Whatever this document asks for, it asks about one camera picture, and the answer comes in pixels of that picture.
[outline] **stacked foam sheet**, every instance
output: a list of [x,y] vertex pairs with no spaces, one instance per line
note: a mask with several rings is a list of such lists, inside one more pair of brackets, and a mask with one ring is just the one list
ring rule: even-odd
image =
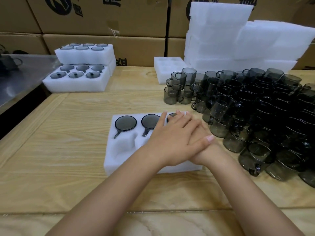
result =
[[165,84],[171,73],[180,72],[185,67],[187,65],[180,57],[154,57],[154,69],[159,84]]
[[63,65],[43,83],[56,92],[102,92],[116,67],[113,45],[72,43],[55,53]]
[[253,6],[192,2],[184,62],[198,72],[252,67],[291,70],[315,29],[277,21],[247,21]]

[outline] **tape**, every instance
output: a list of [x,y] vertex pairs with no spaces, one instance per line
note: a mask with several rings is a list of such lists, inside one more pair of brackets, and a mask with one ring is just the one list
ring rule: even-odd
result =
[[106,24],[108,26],[108,29],[112,32],[113,36],[115,37],[120,36],[118,21],[106,21]]

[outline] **wooden table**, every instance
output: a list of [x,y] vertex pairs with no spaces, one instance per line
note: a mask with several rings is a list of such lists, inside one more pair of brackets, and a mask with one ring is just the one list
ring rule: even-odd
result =
[[[315,80],[315,71],[291,73],[302,83]],[[191,110],[165,104],[163,88],[153,67],[117,67],[105,92],[52,94],[28,115],[0,141],[0,213],[9,214],[0,217],[0,235],[43,235],[106,178],[112,115]],[[314,188],[298,177],[251,178],[304,233],[315,235]],[[135,213],[126,214],[117,235],[242,235],[206,169],[156,175],[129,211]]]

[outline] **cardboard box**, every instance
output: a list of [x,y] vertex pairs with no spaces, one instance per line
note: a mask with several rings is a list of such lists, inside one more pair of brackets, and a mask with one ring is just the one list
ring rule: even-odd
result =
[[[308,0],[203,0],[222,3],[254,5],[249,17],[253,20],[274,20],[290,22],[295,12]],[[169,37],[186,37],[189,26],[191,0],[172,0],[169,23]]]
[[184,59],[185,39],[168,38],[167,39],[167,57],[181,57]]
[[0,0],[0,32],[41,33],[26,0]]
[[114,46],[118,66],[153,66],[154,56],[164,56],[165,38],[97,35],[44,35],[51,54],[69,43],[106,43]]
[[293,69],[315,70],[315,43],[310,44],[310,47],[304,55],[298,59]]
[[49,54],[41,34],[0,33],[0,53]]
[[168,0],[28,0],[45,34],[165,37]]
[[292,23],[315,27],[315,0],[309,0],[308,3],[301,6],[295,13]]

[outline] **hand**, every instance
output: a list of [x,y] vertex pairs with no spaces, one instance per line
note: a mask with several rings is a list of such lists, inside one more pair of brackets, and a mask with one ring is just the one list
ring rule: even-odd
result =
[[208,136],[189,144],[191,134],[201,124],[191,114],[178,114],[164,126],[167,113],[163,112],[147,144],[142,148],[160,159],[163,167],[176,166],[204,150],[209,144]]
[[212,133],[210,132],[208,125],[204,122],[202,122],[199,126],[195,128],[190,137],[189,144],[193,144],[199,139],[202,139],[206,136],[209,137],[211,144],[201,152],[197,153],[191,159],[189,159],[194,164],[204,166],[208,157],[211,157],[213,154],[218,154],[218,151],[222,150],[222,147],[218,144],[215,136],[212,135]]

